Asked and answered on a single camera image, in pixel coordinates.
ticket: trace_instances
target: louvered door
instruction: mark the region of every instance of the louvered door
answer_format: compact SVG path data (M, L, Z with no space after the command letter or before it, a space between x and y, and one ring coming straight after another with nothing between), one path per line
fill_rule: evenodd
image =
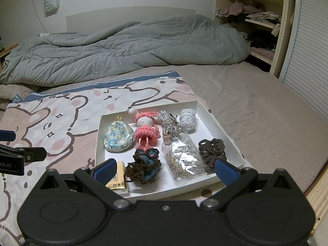
M296 0L279 80L328 121L328 0Z

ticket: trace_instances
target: blue and brown crochet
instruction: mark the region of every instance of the blue and brown crochet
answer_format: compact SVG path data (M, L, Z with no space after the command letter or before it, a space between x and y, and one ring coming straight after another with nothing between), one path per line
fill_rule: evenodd
M130 178L127 182L139 181L143 185L153 183L161 167L158 155L159 151L155 148L146 152L137 149L133 156L134 162L128 163L125 168L125 176Z

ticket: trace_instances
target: white crochet toy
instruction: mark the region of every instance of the white crochet toy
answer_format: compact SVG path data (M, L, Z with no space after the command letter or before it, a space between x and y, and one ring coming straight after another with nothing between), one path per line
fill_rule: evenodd
M193 109L182 109L179 122L182 130L193 130L196 126L196 111Z

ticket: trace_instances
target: pink crochet toy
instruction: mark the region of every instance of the pink crochet toy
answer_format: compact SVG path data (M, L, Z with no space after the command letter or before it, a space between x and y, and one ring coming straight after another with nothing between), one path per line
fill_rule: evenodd
M139 113L136 109L131 108L129 114L136 117L137 129L134 132L134 139L137 141L137 149L148 150L151 148L150 144L160 138L157 125L154 125L154 116L157 112L143 112Z

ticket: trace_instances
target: pink clothing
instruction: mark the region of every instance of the pink clothing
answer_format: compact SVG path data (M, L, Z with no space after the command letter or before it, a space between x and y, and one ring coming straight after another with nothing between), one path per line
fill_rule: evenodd
M224 17L228 17L229 15L238 15L240 13L249 13L249 14L257 14L257 13L262 13L263 9L257 9L253 6L250 5L244 5L241 2L234 2L232 5L230 5L228 8L225 10L220 10L219 14L221 14Z
M271 50L267 50L264 48L255 48L255 47L251 47L251 51L256 52L260 55L263 55L264 57L273 60L274 57L274 51Z

